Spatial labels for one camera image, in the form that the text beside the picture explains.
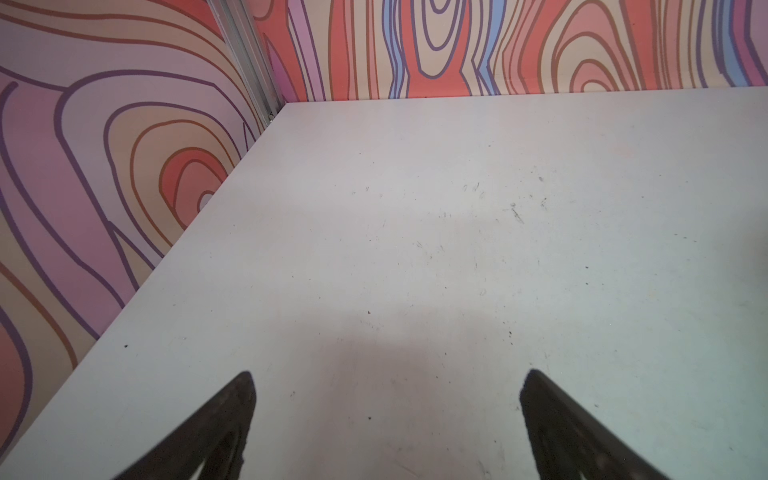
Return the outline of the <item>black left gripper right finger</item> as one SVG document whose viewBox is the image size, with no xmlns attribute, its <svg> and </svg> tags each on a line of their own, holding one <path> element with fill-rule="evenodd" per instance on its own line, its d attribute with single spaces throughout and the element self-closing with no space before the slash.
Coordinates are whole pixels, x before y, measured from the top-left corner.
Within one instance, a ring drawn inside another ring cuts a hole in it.
<svg viewBox="0 0 768 480">
<path fill-rule="evenodd" d="M 541 479 L 664 479 L 542 371 L 532 369 L 519 395 Z"/>
</svg>

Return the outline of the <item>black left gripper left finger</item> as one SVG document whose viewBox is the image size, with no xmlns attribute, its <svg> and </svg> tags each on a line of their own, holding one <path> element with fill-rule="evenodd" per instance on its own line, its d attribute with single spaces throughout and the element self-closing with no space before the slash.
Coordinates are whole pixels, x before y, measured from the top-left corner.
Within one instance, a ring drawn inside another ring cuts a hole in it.
<svg viewBox="0 0 768 480">
<path fill-rule="evenodd" d="M 237 479 L 257 393 L 242 371 L 119 479 Z"/>
</svg>

